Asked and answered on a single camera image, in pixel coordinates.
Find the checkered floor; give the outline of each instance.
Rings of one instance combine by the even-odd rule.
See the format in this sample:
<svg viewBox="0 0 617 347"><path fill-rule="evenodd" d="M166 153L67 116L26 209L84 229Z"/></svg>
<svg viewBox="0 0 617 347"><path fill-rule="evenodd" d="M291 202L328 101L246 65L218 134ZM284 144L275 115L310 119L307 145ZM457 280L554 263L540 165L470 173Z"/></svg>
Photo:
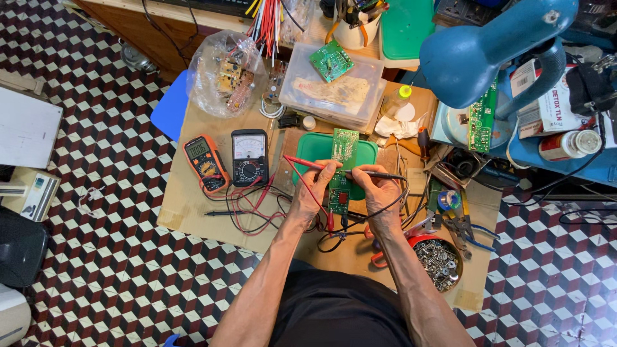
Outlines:
<svg viewBox="0 0 617 347"><path fill-rule="evenodd" d="M56 1L0 9L0 69L46 82L65 109L48 167L62 177L52 238L21 345L157 346L172 333L207 345L261 256L156 225L176 143L149 115L167 84L126 67L117 37ZM617 347L613 227L560 225L560 208L502 204L484 310L455 310L478 346Z"/></svg>

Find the analog meter scale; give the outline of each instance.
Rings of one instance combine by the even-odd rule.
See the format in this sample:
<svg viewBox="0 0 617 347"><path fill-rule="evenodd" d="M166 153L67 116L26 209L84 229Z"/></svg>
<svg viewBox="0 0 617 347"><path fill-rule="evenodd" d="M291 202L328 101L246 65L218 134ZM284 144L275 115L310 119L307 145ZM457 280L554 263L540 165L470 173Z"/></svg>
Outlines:
<svg viewBox="0 0 617 347"><path fill-rule="evenodd" d="M231 132L233 144L234 186L260 186L268 183L268 136L261 129L243 129Z"/></svg>

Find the man's right hand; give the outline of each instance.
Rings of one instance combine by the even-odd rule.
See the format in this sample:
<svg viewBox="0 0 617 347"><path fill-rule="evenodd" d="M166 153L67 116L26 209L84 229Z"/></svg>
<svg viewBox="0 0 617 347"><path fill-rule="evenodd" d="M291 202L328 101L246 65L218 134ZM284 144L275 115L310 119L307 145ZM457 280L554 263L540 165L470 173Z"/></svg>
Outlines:
<svg viewBox="0 0 617 347"><path fill-rule="evenodd" d="M360 165L352 170L352 177L366 193L366 210L375 213L390 205L400 196L399 185L394 180L370 177L364 171L385 172L381 165ZM385 211L377 214L369 223L373 232L381 233L390 230L400 230L400 204L397 202Z"/></svg>

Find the red probe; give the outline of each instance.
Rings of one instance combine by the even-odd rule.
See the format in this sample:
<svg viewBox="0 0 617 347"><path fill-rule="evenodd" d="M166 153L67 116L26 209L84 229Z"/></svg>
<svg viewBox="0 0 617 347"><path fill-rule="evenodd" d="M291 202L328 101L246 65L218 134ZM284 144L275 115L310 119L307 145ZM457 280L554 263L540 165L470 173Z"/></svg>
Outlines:
<svg viewBox="0 0 617 347"><path fill-rule="evenodd" d="M314 169L320 169L320 170L323 170L326 167L323 166L323 165L320 165L320 164L316 164L314 162L306 161L304 159L300 159L300 158L296 158L296 157L292 157L292 156L288 156L288 155L283 155L283 158L285 158L285 160L287 160L289 165L291 165L291 168L294 169L296 174L298 174L298 177L300 177L300 180L302 181L302 183L304 183L304 186L307 187L307 190L310 193L310 195L313 197L313 200L315 200L315 202L317 203L319 208L323 211L323 213L326 214L326 217L328 218L328 220L326 222L326 228L328 229L329 232L332 232L334 230L334 214L332 213L332 211L330 211L328 213L326 211L326 209L323 208L323 206L321 205L321 202L317 201L317 198L315 197L313 192L310 190L309 185L306 183L306 181L304 180L304 178L302 177L302 175L300 174L298 169L296 169L296 166L294 164L292 164L292 162L296 162L296 163L298 163L300 165L304 165L304 166L308 166L308 167L312 167Z"/></svg>

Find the analog multimeter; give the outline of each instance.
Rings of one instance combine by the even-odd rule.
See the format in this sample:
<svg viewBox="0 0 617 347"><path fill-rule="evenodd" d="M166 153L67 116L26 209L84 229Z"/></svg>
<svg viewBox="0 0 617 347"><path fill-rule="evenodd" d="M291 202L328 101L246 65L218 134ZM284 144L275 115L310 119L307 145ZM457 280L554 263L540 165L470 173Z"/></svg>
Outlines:
<svg viewBox="0 0 617 347"><path fill-rule="evenodd" d="M231 132L233 146L234 186L268 183L268 135L261 129L234 130Z"/></svg>
<svg viewBox="0 0 617 347"><path fill-rule="evenodd" d="M201 134L184 144L184 155L199 176L199 187L208 193L216 193L230 184L217 145L208 135Z"/></svg>

